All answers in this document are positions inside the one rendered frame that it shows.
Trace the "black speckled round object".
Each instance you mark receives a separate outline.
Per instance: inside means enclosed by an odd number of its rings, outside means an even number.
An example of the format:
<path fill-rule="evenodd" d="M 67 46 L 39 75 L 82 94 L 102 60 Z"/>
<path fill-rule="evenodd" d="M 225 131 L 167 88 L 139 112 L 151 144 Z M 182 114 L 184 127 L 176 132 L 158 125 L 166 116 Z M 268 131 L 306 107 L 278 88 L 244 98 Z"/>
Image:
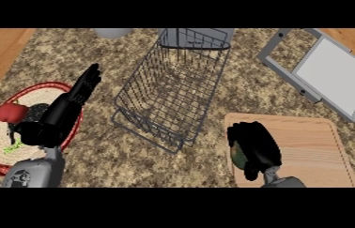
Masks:
<path fill-rule="evenodd" d="M 25 116 L 25 121 L 30 122 L 37 122 L 42 118 L 42 115 L 45 114 L 46 110 L 49 108 L 48 103 L 37 103 L 30 107 L 27 116 Z"/>

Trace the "dark green squash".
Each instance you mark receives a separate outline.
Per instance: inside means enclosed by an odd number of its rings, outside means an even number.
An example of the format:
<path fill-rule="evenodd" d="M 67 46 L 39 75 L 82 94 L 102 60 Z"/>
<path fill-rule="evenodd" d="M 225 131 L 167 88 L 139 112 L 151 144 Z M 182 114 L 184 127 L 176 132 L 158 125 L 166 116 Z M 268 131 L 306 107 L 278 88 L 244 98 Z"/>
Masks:
<path fill-rule="evenodd" d="M 243 149 L 241 146 L 238 144 L 238 142 L 232 143 L 232 148 L 231 148 L 231 158 L 232 158 L 232 164 L 234 166 L 243 170 L 246 167 L 246 163 L 247 163 L 247 157 L 243 153 Z"/>

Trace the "red bell pepper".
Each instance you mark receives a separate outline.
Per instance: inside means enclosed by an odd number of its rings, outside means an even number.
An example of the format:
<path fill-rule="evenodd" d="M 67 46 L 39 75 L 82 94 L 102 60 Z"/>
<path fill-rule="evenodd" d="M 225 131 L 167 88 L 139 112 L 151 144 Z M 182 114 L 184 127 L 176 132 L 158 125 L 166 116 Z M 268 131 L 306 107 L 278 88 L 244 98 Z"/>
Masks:
<path fill-rule="evenodd" d="M 0 106 L 0 121 L 8 123 L 19 123 L 27 116 L 30 108 L 16 103 L 5 103 Z"/>

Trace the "grey round container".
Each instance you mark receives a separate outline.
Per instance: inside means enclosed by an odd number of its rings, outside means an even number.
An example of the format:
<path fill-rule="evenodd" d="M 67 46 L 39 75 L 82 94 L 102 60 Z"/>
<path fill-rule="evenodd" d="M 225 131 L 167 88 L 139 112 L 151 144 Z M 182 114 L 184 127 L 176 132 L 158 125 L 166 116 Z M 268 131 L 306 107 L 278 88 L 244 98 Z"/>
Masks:
<path fill-rule="evenodd" d="M 101 38 L 122 38 L 133 31 L 132 28 L 96 28 L 95 32 Z"/>

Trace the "pale wooden cutting board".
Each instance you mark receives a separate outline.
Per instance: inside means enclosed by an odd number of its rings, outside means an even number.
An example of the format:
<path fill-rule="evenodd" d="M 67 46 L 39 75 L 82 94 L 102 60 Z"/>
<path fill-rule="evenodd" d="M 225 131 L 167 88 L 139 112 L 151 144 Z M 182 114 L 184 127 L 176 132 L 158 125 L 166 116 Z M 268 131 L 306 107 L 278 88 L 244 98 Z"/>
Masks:
<path fill-rule="evenodd" d="M 336 126 L 329 119 L 268 114 L 225 115 L 225 127 L 258 121 L 271 132 L 281 153 L 281 177 L 295 176 L 308 188 L 355 188 Z"/>

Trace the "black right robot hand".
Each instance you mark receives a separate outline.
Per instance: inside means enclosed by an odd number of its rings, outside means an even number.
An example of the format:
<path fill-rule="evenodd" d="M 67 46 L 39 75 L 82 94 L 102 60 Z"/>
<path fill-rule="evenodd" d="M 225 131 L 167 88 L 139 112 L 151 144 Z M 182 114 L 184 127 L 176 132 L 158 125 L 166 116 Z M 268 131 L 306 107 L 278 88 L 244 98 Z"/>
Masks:
<path fill-rule="evenodd" d="M 277 141 L 258 122 L 234 123 L 228 127 L 228 142 L 232 148 L 238 142 L 243 153 L 247 157 L 246 167 L 241 170 L 249 181 L 255 181 L 258 174 L 274 166 L 281 166 L 281 154 Z"/>

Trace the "grey framed white panel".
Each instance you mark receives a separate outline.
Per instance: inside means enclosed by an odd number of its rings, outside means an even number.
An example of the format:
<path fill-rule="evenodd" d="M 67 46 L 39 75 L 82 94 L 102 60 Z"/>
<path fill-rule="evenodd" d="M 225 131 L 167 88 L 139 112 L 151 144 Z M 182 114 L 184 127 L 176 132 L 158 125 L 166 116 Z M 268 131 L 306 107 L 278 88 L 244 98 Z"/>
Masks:
<path fill-rule="evenodd" d="M 318 40 L 289 71 L 271 52 L 290 31 L 290 28 L 278 29 L 258 59 L 314 103 L 323 101 L 343 119 L 355 123 L 355 54 L 318 28 L 305 28 Z"/>

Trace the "grey box appliance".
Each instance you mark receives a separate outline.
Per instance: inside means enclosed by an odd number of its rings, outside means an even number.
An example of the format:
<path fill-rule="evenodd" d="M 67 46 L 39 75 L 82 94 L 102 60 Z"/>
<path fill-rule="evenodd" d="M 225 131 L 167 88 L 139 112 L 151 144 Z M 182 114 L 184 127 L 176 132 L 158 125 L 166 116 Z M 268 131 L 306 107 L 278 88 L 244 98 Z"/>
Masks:
<path fill-rule="evenodd" d="M 225 50 L 231 48 L 232 28 L 160 28 L 158 43 L 172 49 Z"/>

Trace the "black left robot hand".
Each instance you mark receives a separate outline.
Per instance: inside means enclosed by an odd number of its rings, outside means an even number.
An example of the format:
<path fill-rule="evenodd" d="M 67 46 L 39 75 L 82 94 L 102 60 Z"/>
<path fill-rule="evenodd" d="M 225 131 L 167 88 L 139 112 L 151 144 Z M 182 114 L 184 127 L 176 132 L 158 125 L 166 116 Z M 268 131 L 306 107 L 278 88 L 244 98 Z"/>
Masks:
<path fill-rule="evenodd" d="M 37 122 L 21 122 L 14 131 L 27 145 L 55 147 L 65 141 L 79 120 L 82 107 L 101 82 L 99 64 L 93 64 L 80 75 L 67 93 L 51 104 Z"/>

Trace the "green leafy vegetable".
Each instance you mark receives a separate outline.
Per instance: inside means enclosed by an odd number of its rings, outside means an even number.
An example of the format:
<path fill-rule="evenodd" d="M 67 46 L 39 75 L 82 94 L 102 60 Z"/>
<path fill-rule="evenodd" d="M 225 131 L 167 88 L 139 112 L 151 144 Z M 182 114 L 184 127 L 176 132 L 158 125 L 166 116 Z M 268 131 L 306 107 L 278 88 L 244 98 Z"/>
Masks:
<path fill-rule="evenodd" d="M 14 152 L 22 145 L 24 143 L 21 142 L 21 140 L 16 140 L 11 146 L 3 148 L 5 154 L 9 154 L 11 152 Z"/>

